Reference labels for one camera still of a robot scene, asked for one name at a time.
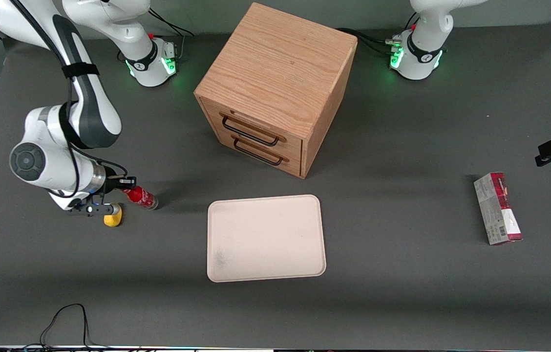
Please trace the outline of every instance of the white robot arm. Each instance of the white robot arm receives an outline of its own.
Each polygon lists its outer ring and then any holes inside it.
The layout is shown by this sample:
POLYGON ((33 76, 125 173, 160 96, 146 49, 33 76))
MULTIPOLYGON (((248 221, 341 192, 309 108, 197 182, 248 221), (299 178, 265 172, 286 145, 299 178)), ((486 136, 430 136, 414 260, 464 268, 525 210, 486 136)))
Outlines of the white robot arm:
POLYGON ((130 73, 145 87, 164 83, 176 72, 175 46, 150 38, 134 19, 147 13, 149 0, 63 0, 71 20, 109 37, 126 57, 130 73))
POLYGON ((90 209, 100 215, 116 211, 111 205, 92 204, 92 196, 131 188, 135 178, 117 176, 100 159, 79 150, 112 145, 121 132, 121 121, 77 29, 50 1, 0 0, 0 30, 50 49, 68 78, 65 104, 28 113, 23 138, 10 154, 12 172, 46 189, 61 209, 75 214, 90 209), (77 102, 71 101, 72 88, 77 102))
POLYGON ((454 9, 475 6, 488 0, 410 0, 419 13, 416 29, 407 29, 388 40, 393 44, 391 68, 409 80, 427 78, 438 67, 443 44, 454 29, 454 9))

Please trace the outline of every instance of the red and white box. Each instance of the red and white box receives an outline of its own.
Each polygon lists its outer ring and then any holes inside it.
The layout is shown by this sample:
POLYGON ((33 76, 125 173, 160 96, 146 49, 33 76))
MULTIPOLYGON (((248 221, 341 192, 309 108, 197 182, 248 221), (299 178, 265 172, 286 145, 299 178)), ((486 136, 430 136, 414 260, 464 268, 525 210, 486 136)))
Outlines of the red and white box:
POLYGON ((522 240, 519 224, 508 203, 504 173, 491 172, 473 184, 486 225, 488 243, 498 245, 522 240))

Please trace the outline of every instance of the white tray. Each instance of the white tray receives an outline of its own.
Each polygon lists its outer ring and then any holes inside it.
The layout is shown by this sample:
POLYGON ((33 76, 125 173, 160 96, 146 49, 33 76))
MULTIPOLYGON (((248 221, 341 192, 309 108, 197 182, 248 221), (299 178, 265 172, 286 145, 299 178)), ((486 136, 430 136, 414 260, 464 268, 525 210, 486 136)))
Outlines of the white tray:
POLYGON ((315 196, 220 200, 208 208, 208 277, 216 283, 325 271, 315 196))

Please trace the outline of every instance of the black metal handle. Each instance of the black metal handle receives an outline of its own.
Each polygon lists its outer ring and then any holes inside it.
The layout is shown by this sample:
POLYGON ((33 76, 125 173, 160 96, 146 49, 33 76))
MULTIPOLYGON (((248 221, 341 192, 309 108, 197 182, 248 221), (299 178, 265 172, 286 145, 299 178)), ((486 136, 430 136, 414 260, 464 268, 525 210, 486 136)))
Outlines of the black metal handle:
POLYGON ((238 146, 238 138, 235 138, 235 139, 234 139, 234 148, 235 148, 236 150, 240 151, 241 153, 248 154, 249 156, 252 156, 252 157, 254 157, 254 158, 257 158, 257 159, 260 160, 261 162, 266 162, 266 163, 268 163, 268 164, 271 165, 271 166, 278 166, 278 165, 280 165, 280 164, 282 163, 282 160, 284 159, 284 158, 282 158, 282 157, 280 156, 280 158, 278 158, 278 161, 277 161, 277 162, 273 162, 273 161, 271 161, 271 160, 269 160, 269 159, 267 159, 267 158, 263 158, 262 156, 259 156, 258 154, 254 154, 254 153, 250 152, 250 151, 247 150, 247 149, 242 149, 242 147, 239 147, 239 146, 238 146))
POLYGON ((254 142, 258 142, 258 143, 260 143, 260 144, 264 144, 264 145, 266 145, 267 147, 273 147, 274 145, 276 145, 277 141, 280 139, 279 137, 276 137, 276 138, 273 140, 273 142, 269 143, 269 142, 267 142, 266 140, 262 140, 262 139, 260 139, 260 138, 258 138, 258 137, 252 136, 251 134, 248 134, 248 133, 246 133, 246 132, 243 132, 243 131, 241 131, 241 130, 239 130, 239 129, 235 129, 235 127, 226 125, 227 120, 230 120, 230 119, 228 118, 228 116, 224 116, 224 120, 223 120, 222 123, 224 124, 224 127, 226 127, 226 129, 231 130, 232 132, 236 132, 236 133, 238 133, 238 134, 240 134, 241 136, 244 136, 244 137, 246 137, 246 138, 249 138, 249 139, 253 140, 254 142))

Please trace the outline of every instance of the yellow object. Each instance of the yellow object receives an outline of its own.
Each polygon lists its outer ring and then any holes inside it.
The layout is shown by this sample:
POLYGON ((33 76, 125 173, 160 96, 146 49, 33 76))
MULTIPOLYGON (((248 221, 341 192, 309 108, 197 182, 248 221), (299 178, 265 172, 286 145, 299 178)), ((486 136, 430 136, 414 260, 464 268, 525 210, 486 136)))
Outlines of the yellow object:
POLYGON ((121 209, 121 206, 117 204, 117 207, 119 207, 119 212, 114 215, 105 215, 104 216, 104 225, 109 227, 117 227, 121 223, 121 218, 124 214, 124 212, 121 209))

